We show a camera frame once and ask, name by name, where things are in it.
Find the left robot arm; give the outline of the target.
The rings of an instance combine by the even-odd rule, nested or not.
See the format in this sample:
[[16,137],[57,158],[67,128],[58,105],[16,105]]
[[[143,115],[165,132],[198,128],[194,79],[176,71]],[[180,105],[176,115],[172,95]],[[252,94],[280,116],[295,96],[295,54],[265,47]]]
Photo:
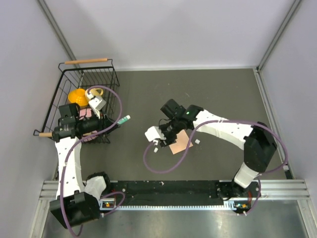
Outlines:
[[112,192],[112,184],[105,172],[93,173],[86,181],[82,180],[80,139],[86,133],[96,133],[107,127],[112,132],[119,126],[108,117],[81,119],[76,103],[58,109],[60,119],[52,137],[58,153],[59,185],[56,199],[50,202],[50,212],[67,229],[98,219],[100,198]]

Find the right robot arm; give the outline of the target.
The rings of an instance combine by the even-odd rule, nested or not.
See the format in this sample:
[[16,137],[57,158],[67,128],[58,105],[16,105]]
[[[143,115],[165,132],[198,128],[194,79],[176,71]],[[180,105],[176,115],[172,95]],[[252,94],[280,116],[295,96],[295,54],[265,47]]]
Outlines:
[[190,129],[223,139],[243,150],[244,161],[231,183],[231,190],[237,196],[249,191],[251,182],[266,171],[277,150],[274,137],[264,123],[230,122],[196,105],[184,108],[173,99],[160,110],[169,120],[158,127],[162,147],[174,144],[180,131]]

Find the white green glue stick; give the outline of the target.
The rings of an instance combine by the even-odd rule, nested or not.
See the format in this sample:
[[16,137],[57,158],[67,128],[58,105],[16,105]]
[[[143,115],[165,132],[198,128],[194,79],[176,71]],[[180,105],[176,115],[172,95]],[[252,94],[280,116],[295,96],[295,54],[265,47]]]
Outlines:
[[118,124],[118,125],[122,125],[122,124],[124,124],[125,122],[129,121],[130,119],[131,119],[130,115],[127,115],[127,116],[125,116],[125,117],[122,117],[122,118],[117,122],[117,124]]

